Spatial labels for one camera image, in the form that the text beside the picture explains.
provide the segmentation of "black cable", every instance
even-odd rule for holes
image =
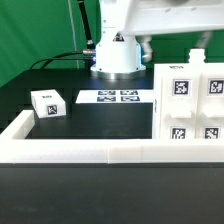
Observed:
[[[50,61],[48,64],[50,64],[53,61],[76,61],[76,60],[84,60],[84,61],[92,61],[93,58],[45,58],[39,61],[36,61],[32,66],[30,66],[30,70],[34,68],[35,65],[39,64],[40,62],[43,61]]]
[[[67,56],[71,56],[71,55],[76,55],[76,54],[82,54],[82,51],[73,51],[73,52],[68,52],[68,53],[64,53],[64,54],[59,54],[54,56],[53,58],[49,59],[48,61],[46,61],[42,66],[41,69],[44,69],[48,64],[50,64],[52,61],[54,61],[54,58],[62,58],[62,57],[67,57]]]
[[[87,39],[87,49],[95,49],[95,44],[93,43],[90,28],[89,28],[89,22],[88,22],[88,17],[86,14],[86,8],[84,4],[84,0],[77,0],[79,9],[82,15],[82,21],[83,21],[83,26],[84,26],[84,31]]]

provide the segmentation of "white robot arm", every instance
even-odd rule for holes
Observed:
[[[224,0],[100,0],[100,8],[101,41],[91,70],[93,76],[107,79],[144,73],[135,36],[147,40],[154,34],[224,28]],[[151,49],[146,50],[150,59]]]

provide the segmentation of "white plastic frame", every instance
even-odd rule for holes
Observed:
[[[0,163],[224,162],[223,140],[24,140],[33,125],[33,111],[23,111],[6,128]]]

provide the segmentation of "green backdrop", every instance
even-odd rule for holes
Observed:
[[[100,39],[99,0],[85,1],[94,42]],[[85,48],[85,35],[76,0],[72,0],[77,49]],[[154,36],[154,63],[187,62],[199,33]],[[208,62],[224,61],[224,32],[217,31],[206,54]],[[0,1],[0,86],[37,60],[74,50],[67,0]],[[51,67],[76,67],[74,62],[54,62]]]

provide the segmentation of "black table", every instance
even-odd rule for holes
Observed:
[[[30,91],[56,89],[67,116],[35,115],[27,138],[150,138],[151,104],[75,100],[80,89],[152,86],[150,71],[119,82],[84,70],[25,71],[0,88],[0,128],[32,109]],[[223,224],[223,186],[223,164],[0,164],[0,223]]]
[[[111,81],[85,70],[29,70],[0,89],[0,130],[23,109],[33,109],[30,92],[56,89],[66,102],[65,117],[38,119],[29,139],[151,138],[152,104],[75,104],[80,90],[152,89],[153,73],[144,78]]]

